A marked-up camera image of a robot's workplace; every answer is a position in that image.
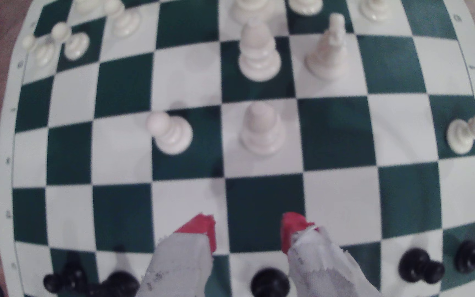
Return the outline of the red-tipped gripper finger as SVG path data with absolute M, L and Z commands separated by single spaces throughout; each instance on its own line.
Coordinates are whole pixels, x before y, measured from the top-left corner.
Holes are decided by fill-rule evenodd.
M 353 256 L 304 215 L 282 215 L 281 243 L 298 296 L 382 296 Z
M 215 219 L 199 213 L 157 245 L 136 296 L 205 296 L 215 250 Z

